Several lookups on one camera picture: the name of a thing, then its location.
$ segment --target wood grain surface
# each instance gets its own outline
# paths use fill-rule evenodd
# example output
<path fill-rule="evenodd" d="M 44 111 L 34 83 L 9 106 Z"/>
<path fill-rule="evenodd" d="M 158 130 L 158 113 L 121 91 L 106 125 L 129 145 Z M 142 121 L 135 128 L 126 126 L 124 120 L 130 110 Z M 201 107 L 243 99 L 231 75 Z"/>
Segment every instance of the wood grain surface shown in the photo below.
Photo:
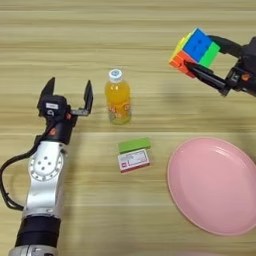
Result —
<path fill-rule="evenodd" d="M 256 159 L 256 99 L 216 91 L 177 72 L 168 60 L 196 27 L 246 44 L 256 35 L 255 0 L 13 0 L 0 1 L 0 162 L 26 151 L 44 121 L 41 89 L 53 76 L 56 93 L 74 107 L 93 83 L 92 115 L 81 118 L 69 148 L 59 240 L 61 256 L 256 255 L 256 229 L 237 237 L 208 234 L 187 221 L 166 184 L 168 159 L 189 138 L 214 136 Z M 235 63 L 219 55 L 225 76 Z M 132 88 L 132 121 L 108 121 L 104 86 L 121 68 Z M 119 142 L 148 136 L 151 167 L 121 175 Z M 5 175 L 24 203 L 27 161 Z M 20 212 L 0 202 L 0 255 L 14 246 Z"/>

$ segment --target orange juice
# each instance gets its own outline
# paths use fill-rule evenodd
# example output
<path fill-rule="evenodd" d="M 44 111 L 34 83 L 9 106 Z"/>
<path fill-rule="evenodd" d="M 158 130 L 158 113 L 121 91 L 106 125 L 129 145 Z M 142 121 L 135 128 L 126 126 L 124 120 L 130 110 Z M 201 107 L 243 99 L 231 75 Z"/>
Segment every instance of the orange juice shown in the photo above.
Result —
<path fill-rule="evenodd" d="M 130 86 L 123 79 L 122 71 L 109 72 L 109 81 L 105 86 L 109 119 L 113 124 L 124 124 L 131 119 Z"/>

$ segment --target bottle label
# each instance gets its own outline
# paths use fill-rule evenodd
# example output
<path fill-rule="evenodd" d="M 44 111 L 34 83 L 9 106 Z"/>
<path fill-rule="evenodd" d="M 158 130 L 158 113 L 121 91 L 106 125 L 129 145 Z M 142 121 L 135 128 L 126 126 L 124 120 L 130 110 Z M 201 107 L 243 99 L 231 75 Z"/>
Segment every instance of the bottle label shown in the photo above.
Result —
<path fill-rule="evenodd" d="M 131 116 L 131 103 L 130 100 L 120 104 L 120 105 L 112 105 L 110 102 L 108 103 L 108 112 L 109 119 L 112 121 L 114 119 L 123 119 Z"/>

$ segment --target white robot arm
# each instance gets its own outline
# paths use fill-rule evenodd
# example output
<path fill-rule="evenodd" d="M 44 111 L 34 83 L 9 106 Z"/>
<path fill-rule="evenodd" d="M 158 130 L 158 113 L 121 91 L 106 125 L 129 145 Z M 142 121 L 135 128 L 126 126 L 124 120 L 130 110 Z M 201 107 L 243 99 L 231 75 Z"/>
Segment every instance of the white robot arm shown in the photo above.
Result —
<path fill-rule="evenodd" d="M 0 190 L 5 204 L 14 210 L 23 211 L 21 226 L 15 247 L 9 256 L 57 256 L 57 243 L 61 225 L 61 207 L 67 145 L 78 116 L 91 113 L 93 93 L 88 81 L 84 108 L 72 110 L 63 96 L 53 95 L 55 79 L 43 89 L 39 102 L 39 116 L 46 119 L 46 130 L 37 136 L 30 151 L 13 157 L 0 169 Z M 30 188 L 26 205 L 14 202 L 3 184 L 3 172 L 12 163 L 30 158 Z"/>

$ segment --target colorful cube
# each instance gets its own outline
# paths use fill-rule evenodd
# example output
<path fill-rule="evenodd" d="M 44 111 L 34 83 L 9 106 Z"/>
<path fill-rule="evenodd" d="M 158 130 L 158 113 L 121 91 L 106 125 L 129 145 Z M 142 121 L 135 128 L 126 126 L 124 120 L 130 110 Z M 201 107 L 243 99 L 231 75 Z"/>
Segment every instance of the colorful cube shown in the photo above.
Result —
<path fill-rule="evenodd" d="M 209 67 L 220 47 L 200 29 L 195 29 L 182 38 L 174 50 L 169 64 L 190 77 L 195 77 L 186 67 L 185 61 Z"/>

